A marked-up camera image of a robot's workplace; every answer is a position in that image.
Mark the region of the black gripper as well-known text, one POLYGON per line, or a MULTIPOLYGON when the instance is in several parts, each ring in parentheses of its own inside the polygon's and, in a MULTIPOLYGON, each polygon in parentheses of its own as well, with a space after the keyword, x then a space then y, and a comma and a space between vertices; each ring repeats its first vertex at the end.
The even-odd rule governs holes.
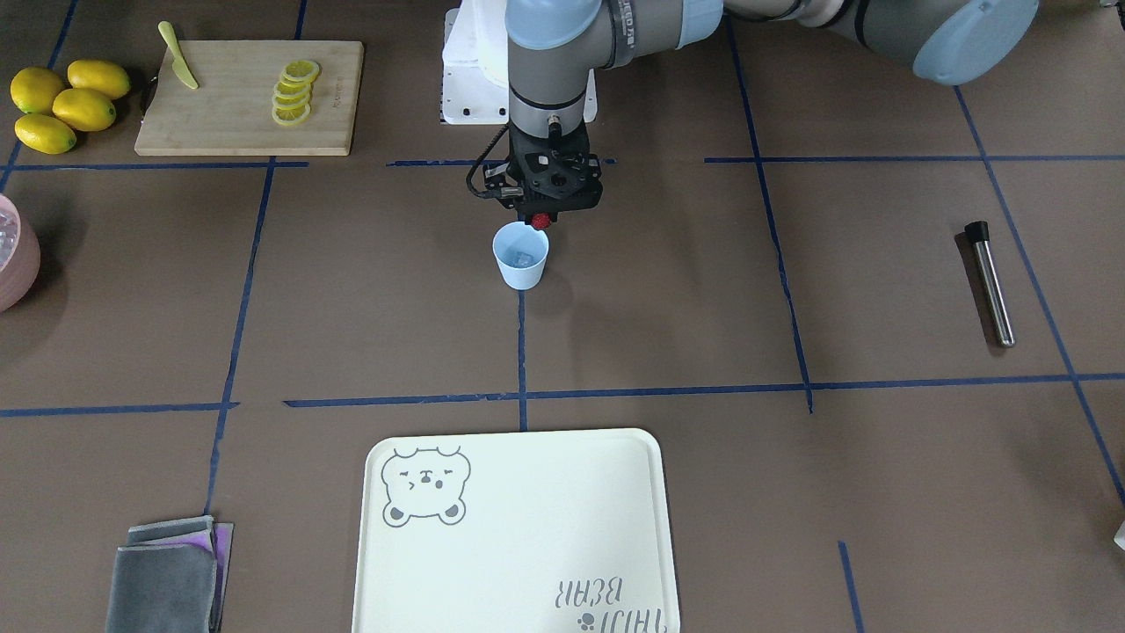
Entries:
POLYGON ((483 197, 519 215, 585 211, 603 193, 601 161, 590 150, 586 125, 539 139, 508 127, 508 157, 487 169, 483 197))

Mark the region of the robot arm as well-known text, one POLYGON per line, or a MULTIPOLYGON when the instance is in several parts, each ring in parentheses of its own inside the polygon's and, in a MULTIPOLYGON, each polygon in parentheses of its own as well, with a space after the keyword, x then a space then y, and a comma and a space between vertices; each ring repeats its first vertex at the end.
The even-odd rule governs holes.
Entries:
POLYGON ((590 73, 705 40, 723 17, 839 33, 932 83, 984 75, 1028 31, 1036 1, 507 1, 508 156, 467 189, 526 224, 598 205, 584 120, 590 73))

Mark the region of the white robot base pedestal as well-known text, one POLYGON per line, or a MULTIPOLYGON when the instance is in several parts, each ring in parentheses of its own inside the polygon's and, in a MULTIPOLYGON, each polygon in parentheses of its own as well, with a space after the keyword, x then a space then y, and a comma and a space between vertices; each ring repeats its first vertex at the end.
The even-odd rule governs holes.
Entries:
POLYGON ((588 75, 610 56, 603 1, 464 1, 447 15, 442 115, 547 136, 585 121, 588 75))

